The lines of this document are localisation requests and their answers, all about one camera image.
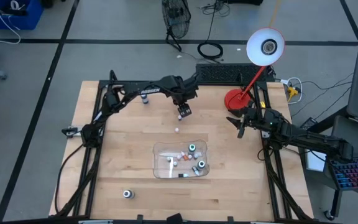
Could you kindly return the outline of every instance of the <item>black metal frame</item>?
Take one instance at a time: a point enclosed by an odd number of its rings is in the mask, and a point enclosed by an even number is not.
[[[131,82],[146,82],[146,81],[115,81],[114,84],[115,85],[123,85],[123,84],[131,83]],[[95,105],[94,105],[94,109],[93,109],[93,118],[96,116],[96,113],[97,113],[97,111],[99,110],[99,108],[101,106],[101,99],[103,97],[103,90],[110,83],[111,82],[109,80],[100,80],[99,81],[98,92],[96,94],[96,101],[95,101]],[[199,83],[199,85],[222,85],[222,84],[201,82],[201,83]],[[237,82],[233,82],[233,83],[225,83],[223,85],[226,85],[226,86],[238,86],[239,84]],[[268,94],[268,91],[267,91],[266,82],[257,82],[257,83],[255,83],[254,86],[253,86],[253,89],[254,89],[255,105],[257,107],[260,107],[261,100],[260,100],[260,96],[259,96],[259,90],[262,90],[262,93],[264,95],[265,105],[266,105],[267,108],[270,108],[270,100],[269,100],[269,94]],[[262,138],[262,133],[260,133],[260,134],[261,134],[261,139],[262,139],[262,145],[264,147],[264,146],[266,146],[267,141]],[[95,149],[96,152],[94,154],[94,162],[96,163],[97,169],[95,170],[94,176],[92,177],[92,179],[91,179],[91,181],[89,183],[88,198],[86,200],[86,209],[85,209],[85,214],[84,215],[79,215],[79,210],[80,210],[80,205],[81,205],[81,197],[80,197],[78,199],[77,203],[73,206],[73,216],[70,216],[70,217],[50,217],[50,218],[44,218],[44,219],[38,219],[38,220],[21,220],[21,221],[4,222],[4,223],[25,224],[25,223],[36,222],[36,223],[53,223],[53,224],[57,224],[57,223],[78,223],[79,220],[90,220],[91,209],[92,209],[92,204],[93,204],[94,190],[95,190],[96,179],[97,179],[97,172],[98,172],[98,167],[99,167],[99,158],[100,158],[100,155],[101,155],[102,145],[103,145],[103,141],[102,141],[101,145],[98,148]],[[79,185],[81,185],[85,181],[85,176],[86,176],[86,173],[88,172],[88,166],[89,166],[91,151],[92,151],[92,148],[88,148],[88,147],[86,148],[85,156],[84,156],[84,160],[83,160],[83,165],[82,165],[82,170],[81,170],[81,175],[80,175]],[[282,186],[278,186],[278,188],[281,191],[283,189],[287,190],[286,187],[285,187],[285,178],[284,178],[284,172],[283,172],[283,166],[282,166],[282,161],[281,161],[281,157],[280,157],[280,152],[275,151],[274,156],[275,156],[275,163],[276,163],[276,168],[277,168],[277,176],[278,176],[279,182],[281,182],[281,184],[282,184]],[[269,173],[269,168],[272,167],[272,161],[270,160],[268,149],[264,150],[264,157],[265,157],[266,172]],[[288,203],[287,199],[284,196],[283,196],[283,205],[284,205],[283,208],[284,208],[284,212],[285,212],[285,218],[281,218],[280,217],[280,212],[278,210],[277,195],[276,195],[276,191],[275,191],[275,183],[274,183],[273,177],[267,175],[267,180],[268,180],[268,186],[269,186],[269,192],[270,192],[270,201],[271,201],[271,204],[272,204],[273,217],[274,217],[275,222],[279,222],[279,223],[313,223],[313,224],[314,223],[326,223],[326,222],[319,222],[317,220],[295,220],[295,219],[292,219],[291,208],[289,206],[289,203]],[[189,224],[192,224],[192,223],[194,223],[194,224],[196,224],[196,223],[200,223],[200,224],[250,223],[250,222],[235,222],[233,217],[228,217],[227,220],[228,221],[226,221],[226,222],[187,221],[187,223],[189,223]],[[135,219],[134,220],[114,220],[114,223],[140,224],[140,223],[166,223],[166,221],[165,220],[143,220],[143,216],[138,215],[136,220]]]

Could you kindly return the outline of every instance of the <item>rgb keyboard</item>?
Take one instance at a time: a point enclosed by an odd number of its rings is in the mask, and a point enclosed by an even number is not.
[[[358,186],[356,184],[356,182],[358,182],[358,157],[353,158],[353,162],[348,164],[341,164],[335,161],[331,161],[331,164],[337,168],[331,168],[331,170],[335,174],[336,183],[340,189],[358,190]],[[347,174],[349,177],[352,177],[352,179],[348,178],[342,172],[339,172],[338,169]]]

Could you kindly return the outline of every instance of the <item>clear plastic bin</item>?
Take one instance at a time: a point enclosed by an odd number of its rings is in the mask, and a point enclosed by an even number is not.
[[[196,150],[189,151],[189,146],[194,144]],[[153,173],[156,178],[181,178],[181,177],[201,177],[207,175],[209,172],[209,165],[206,158],[207,145],[203,140],[194,142],[175,142],[163,143],[158,142],[154,145],[154,168]],[[182,152],[186,156],[189,154],[193,158],[185,160]],[[199,162],[204,162],[204,167],[198,166]]]

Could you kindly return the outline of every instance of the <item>white cable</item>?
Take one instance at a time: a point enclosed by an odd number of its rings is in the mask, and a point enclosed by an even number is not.
[[[8,41],[3,41],[3,40],[0,40],[0,43],[4,43],[4,44],[18,44],[18,43],[20,43],[20,41],[22,40],[22,37],[17,33],[17,32],[15,32],[10,26],[8,26],[7,24],[6,24],[6,22],[4,21],[4,19],[2,18],[2,16],[1,16],[1,13],[0,13],[0,19],[2,20],[2,22],[5,24],[5,26],[6,27],[8,27],[14,34],[16,34],[16,36],[19,38],[19,40],[17,40],[17,42],[15,42],[15,43],[12,43],[12,42],[8,42]]]
[[[299,97],[299,100],[298,101],[295,101],[295,102],[289,102],[288,104],[291,105],[291,104],[295,104],[295,103],[298,103],[299,101],[302,100],[302,93],[303,93],[303,88],[302,88],[302,82],[299,78],[297,77],[292,77],[292,78],[289,78],[287,81],[290,81],[291,79],[296,79],[298,80],[299,84],[301,85],[301,96]]]

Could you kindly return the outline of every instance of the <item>wooden tabletop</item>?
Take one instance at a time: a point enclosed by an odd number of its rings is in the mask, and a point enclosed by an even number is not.
[[[83,82],[72,125],[91,121],[98,82]],[[188,104],[192,115],[179,121],[177,107],[163,94],[149,95],[149,104],[140,97],[128,104],[106,124],[104,142],[94,192],[91,218],[165,220],[178,212],[185,220],[273,221],[265,164],[257,158],[262,148],[260,132],[247,128],[242,139],[226,120],[223,99],[234,86],[200,86],[198,97]],[[288,120],[290,113],[281,83],[268,83],[272,108]],[[204,140],[208,145],[209,173],[191,179],[158,179],[153,175],[153,146],[157,142]],[[81,144],[68,139],[64,158]],[[84,149],[66,164],[60,181],[59,208],[78,186]],[[287,189],[313,217],[300,157],[281,150]],[[135,198],[125,199],[125,189]],[[279,210],[284,217],[282,197],[277,190]],[[83,194],[81,212],[85,210]],[[50,214],[55,209],[51,206]]]

